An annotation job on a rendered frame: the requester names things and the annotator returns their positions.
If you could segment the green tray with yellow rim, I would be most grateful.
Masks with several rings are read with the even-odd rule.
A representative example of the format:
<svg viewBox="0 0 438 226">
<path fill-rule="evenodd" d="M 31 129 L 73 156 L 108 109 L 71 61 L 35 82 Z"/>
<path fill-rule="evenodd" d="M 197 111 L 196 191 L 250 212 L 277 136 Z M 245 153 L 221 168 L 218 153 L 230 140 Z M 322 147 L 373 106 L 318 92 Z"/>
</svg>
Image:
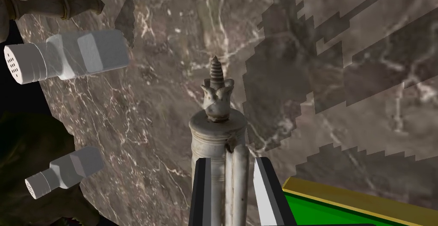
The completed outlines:
<svg viewBox="0 0 438 226">
<path fill-rule="evenodd" d="M 438 226 L 438 211 L 290 177 L 283 185 L 299 225 Z"/>
</svg>

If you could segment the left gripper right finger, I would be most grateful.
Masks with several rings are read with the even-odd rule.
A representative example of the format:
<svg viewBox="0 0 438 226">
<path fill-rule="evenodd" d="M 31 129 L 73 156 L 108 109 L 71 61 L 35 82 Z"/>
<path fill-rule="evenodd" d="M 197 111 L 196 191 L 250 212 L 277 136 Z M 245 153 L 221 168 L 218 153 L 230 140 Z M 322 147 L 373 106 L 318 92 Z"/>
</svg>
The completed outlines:
<svg viewBox="0 0 438 226">
<path fill-rule="evenodd" d="M 261 226 L 297 226 L 269 158 L 255 158 L 253 183 Z"/>
</svg>

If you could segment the large white shaker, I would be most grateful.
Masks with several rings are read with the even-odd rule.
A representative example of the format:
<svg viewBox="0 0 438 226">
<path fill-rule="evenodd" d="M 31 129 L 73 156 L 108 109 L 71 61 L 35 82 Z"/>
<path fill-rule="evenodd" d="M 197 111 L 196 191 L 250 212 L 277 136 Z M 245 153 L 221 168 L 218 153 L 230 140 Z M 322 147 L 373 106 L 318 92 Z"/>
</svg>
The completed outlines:
<svg viewBox="0 0 438 226">
<path fill-rule="evenodd" d="M 119 30 L 59 33 L 41 43 L 7 45 L 4 57 L 19 84 L 52 77 L 69 80 L 129 64 L 127 46 Z"/>
</svg>

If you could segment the beige turned wooden grinder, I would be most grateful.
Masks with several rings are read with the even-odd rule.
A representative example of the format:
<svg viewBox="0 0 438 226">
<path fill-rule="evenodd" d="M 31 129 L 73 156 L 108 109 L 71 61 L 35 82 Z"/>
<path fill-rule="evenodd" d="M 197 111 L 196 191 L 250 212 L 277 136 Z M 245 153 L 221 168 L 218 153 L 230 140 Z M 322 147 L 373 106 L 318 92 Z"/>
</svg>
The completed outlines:
<svg viewBox="0 0 438 226">
<path fill-rule="evenodd" d="M 101 14 L 104 7 L 102 0 L 0 0 L 0 43 L 9 35 L 9 21 L 25 14 L 68 20 L 86 11 Z"/>
</svg>

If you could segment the small white shaker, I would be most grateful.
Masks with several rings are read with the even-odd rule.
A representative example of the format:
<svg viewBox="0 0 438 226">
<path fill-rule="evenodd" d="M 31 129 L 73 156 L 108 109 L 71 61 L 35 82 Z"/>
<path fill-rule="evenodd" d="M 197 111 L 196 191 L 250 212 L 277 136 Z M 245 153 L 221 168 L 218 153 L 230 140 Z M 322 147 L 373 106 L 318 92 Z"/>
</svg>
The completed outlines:
<svg viewBox="0 0 438 226">
<path fill-rule="evenodd" d="M 99 149 L 85 146 L 51 161 L 49 169 L 26 178 L 25 185 L 31 196 L 38 199 L 59 187 L 69 189 L 103 168 Z"/>
</svg>

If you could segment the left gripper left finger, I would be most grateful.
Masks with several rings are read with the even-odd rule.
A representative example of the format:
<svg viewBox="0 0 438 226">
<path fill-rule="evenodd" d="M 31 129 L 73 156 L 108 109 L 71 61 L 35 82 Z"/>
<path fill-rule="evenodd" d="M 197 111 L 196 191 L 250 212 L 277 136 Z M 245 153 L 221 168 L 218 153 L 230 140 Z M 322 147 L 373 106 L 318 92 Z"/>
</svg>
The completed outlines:
<svg viewBox="0 0 438 226">
<path fill-rule="evenodd" d="M 191 195 L 188 226 L 211 226 L 211 159 L 199 158 Z"/>
</svg>

